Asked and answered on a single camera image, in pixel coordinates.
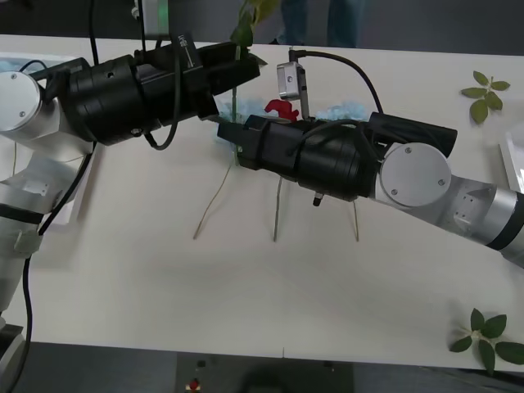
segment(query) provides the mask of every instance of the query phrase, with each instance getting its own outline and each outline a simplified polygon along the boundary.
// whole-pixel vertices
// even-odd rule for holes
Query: white table
[[[139,44],[98,40],[106,60]],[[9,52],[85,56],[88,40],[0,37]],[[277,97],[275,65],[287,48],[254,46],[269,66],[242,97]],[[458,130],[455,174],[506,185],[497,133],[524,120],[524,58],[329,49],[357,62],[387,113]],[[348,67],[305,59],[312,112],[342,100],[373,109]],[[479,70],[512,84],[504,116],[482,128],[459,89]],[[159,131],[158,140],[166,134]],[[285,183],[273,243],[278,176],[234,168],[198,240],[192,234],[228,166],[215,125],[188,120],[172,147],[143,139],[107,148],[93,167],[80,223],[49,233],[34,257],[34,339],[56,343],[392,364],[479,368],[447,349],[474,307],[508,314],[524,342],[524,270],[497,252],[386,206],[351,205]],[[5,313],[25,323],[21,290]],[[522,368],[498,360],[497,369]]]

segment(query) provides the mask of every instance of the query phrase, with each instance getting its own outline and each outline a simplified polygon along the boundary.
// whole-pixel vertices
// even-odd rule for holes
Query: plant stem
[[[242,48],[237,46],[237,49],[235,51],[235,60],[240,60],[240,53],[242,51]],[[233,96],[231,98],[231,117],[233,120],[233,123],[237,123],[237,88],[233,88]],[[235,155],[235,166],[238,166],[238,154],[237,154],[237,147],[234,144],[231,144],[231,148],[233,149],[233,154]]]
[[[240,7],[240,11],[238,12],[238,20],[240,21],[240,18],[242,17],[242,13],[244,12],[244,10],[246,9],[247,7],[247,3],[249,2],[249,0],[244,0],[244,3],[242,4],[242,6]]]

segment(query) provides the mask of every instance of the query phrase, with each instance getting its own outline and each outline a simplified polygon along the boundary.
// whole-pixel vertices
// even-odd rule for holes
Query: blue crumpled material
[[[318,111],[315,117],[319,120],[353,119],[367,121],[369,113],[364,105],[358,102],[344,101],[340,105],[331,106],[324,111]]]
[[[262,98],[237,98],[237,121],[236,123],[244,124],[247,118],[251,115],[278,117],[277,111],[265,111],[265,105]],[[231,101],[224,102],[219,99],[216,100],[216,107],[219,110],[221,118],[228,121],[233,121],[233,104]]]

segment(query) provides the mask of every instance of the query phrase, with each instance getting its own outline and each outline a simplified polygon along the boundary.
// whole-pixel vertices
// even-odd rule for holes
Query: metal bracket
[[[302,119],[309,119],[308,87],[305,69],[296,61],[277,65],[278,94],[284,101],[300,101]]]

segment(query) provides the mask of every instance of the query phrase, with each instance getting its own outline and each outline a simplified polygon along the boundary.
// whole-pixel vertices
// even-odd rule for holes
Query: thin stick
[[[357,239],[357,242],[359,242],[360,236],[359,236],[359,216],[357,215],[357,202],[353,201],[353,211],[355,213],[355,237]]]
[[[277,190],[277,209],[275,210],[275,228],[273,230],[273,241],[277,242],[278,234],[278,215],[280,213],[280,190],[282,188],[282,176],[278,180],[278,190]]]
[[[15,142],[15,154],[14,154],[14,158],[13,158],[13,176],[15,175],[16,173],[16,158],[18,157],[18,147],[17,147],[17,143]]]
[[[235,61],[240,60],[240,55],[242,52],[242,48],[237,46],[235,49]],[[233,119],[233,123],[237,123],[237,87],[235,86],[233,88],[233,95],[231,98],[231,118]],[[231,143],[231,148],[233,149],[233,154],[235,156],[235,166],[239,166],[238,163],[238,151],[237,146],[234,143]]]
[[[201,230],[202,224],[204,223],[204,219],[206,218],[207,212],[210,209],[211,205],[213,205],[213,202],[215,201],[216,197],[220,194],[220,190],[222,190],[224,183],[226,183],[226,178],[228,178],[228,174],[232,166],[233,166],[233,161],[231,161],[231,163],[229,164],[228,171],[226,172],[226,175],[224,176],[224,180],[222,180],[222,184],[220,184],[219,190],[215,193],[215,196],[213,196],[213,199],[211,199],[210,204],[206,207],[206,211],[204,212],[204,215],[202,215],[202,219],[200,220],[200,223],[198,224],[198,227],[196,228],[195,234],[193,235],[193,240],[196,240],[198,235],[200,234],[200,230]]]

